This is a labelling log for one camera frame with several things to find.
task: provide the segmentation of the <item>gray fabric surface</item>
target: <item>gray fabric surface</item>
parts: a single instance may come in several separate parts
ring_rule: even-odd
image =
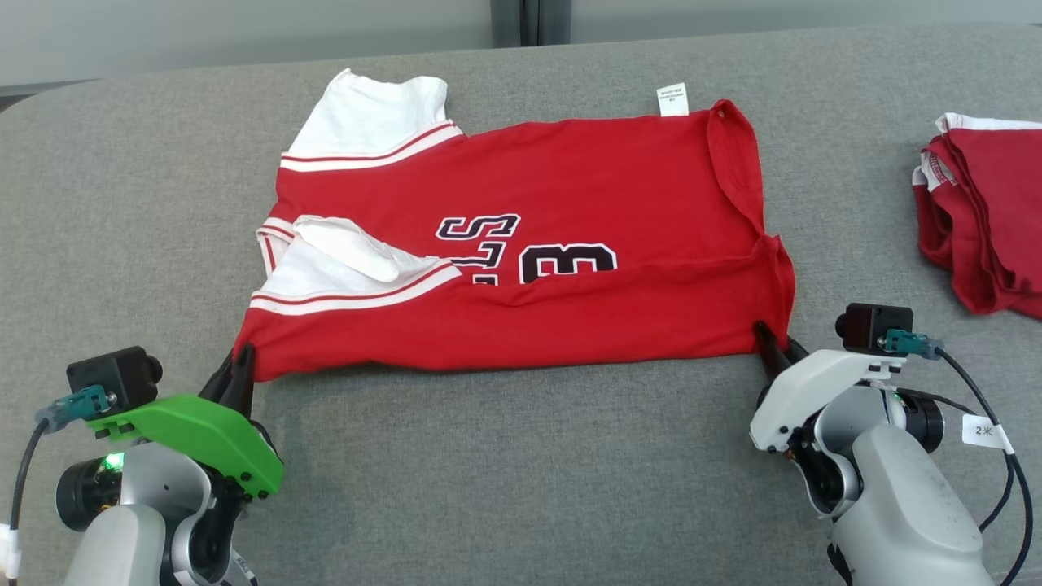
[[[166,366],[164,393],[205,382],[263,279],[253,230],[279,151],[346,66],[445,78],[449,115],[472,133],[654,113],[654,90],[678,81],[692,107],[735,100],[760,138],[768,228],[796,264],[792,333],[838,347],[847,302],[913,307],[987,390],[1042,494],[1042,324],[967,315],[916,249],[910,175],[934,119],[1042,120],[1042,30],[987,25],[181,71],[19,103],[0,115],[0,505],[68,363],[141,344]],[[936,363],[899,381],[971,401]],[[840,584],[797,471],[748,440],[762,384],[753,357],[287,377],[258,390],[255,411],[287,461],[284,490],[237,544],[262,584]],[[80,425],[42,442],[25,586],[60,582],[79,536],[53,488],[106,447]],[[953,432],[936,458],[982,519],[999,453]],[[986,535],[996,580],[1020,512],[1017,497]],[[1040,560],[1024,583],[1042,582]]]

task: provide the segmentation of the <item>folded clothing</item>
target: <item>folded clothing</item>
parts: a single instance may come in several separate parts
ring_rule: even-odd
[[[1042,124],[945,114],[912,185],[919,248],[974,314],[1042,319]]]

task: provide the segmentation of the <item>striped trim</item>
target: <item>striped trim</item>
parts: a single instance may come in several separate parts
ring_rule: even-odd
[[[271,271],[275,270],[275,251],[271,249],[271,237],[260,237],[260,253],[264,255],[264,266],[271,276]]]
[[[287,242],[293,242],[296,233],[293,231],[293,222],[287,222],[279,218],[268,218],[257,228],[257,238],[262,236],[272,236]]]
[[[401,303],[415,299],[463,273],[448,261],[442,261],[423,273],[413,275],[403,286],[393,291],[371,295],[322,293],[294,297],[267,291],[253,293],[250,309],[265,310],[279,315],[298,316],[336,310],[367,310]]]
[[[370,169],[403,161],[447,140],[462,136],[464,136],[463,131],[456,127],[454,122],[448,120],[439,123],[433,128],[418,132],[414,137],[406,139],[402,144],[383,153],[373,155],[328,154],[321,156],[299,156],[288,152],[282,154],[282,162],[279,166],[282,169],[299,172]]]

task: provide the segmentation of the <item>care label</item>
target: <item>care label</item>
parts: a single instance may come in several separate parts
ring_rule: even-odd
[[[963,415],[963,443],[994,447],[1013,454],[1013,445],[1002,425],[995,425],[991,419],[979,415]]]
[[[659,111],[663,116],[687,116],[688,84],[674,83],[659,88]]]

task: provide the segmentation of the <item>gray wall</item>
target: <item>gray wall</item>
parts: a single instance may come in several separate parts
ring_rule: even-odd
[[[573,5],[574,43],[830,25],[1042,22],[1042,0]],[[171,68],[492,46],[490,0],[7,0],[0,16],[0,96]]]
[[[7,0],[0,89],[492,46],[489,0]]]
[[[572,43],[820,26],[1042,23],[1042,0],[572,0]]]

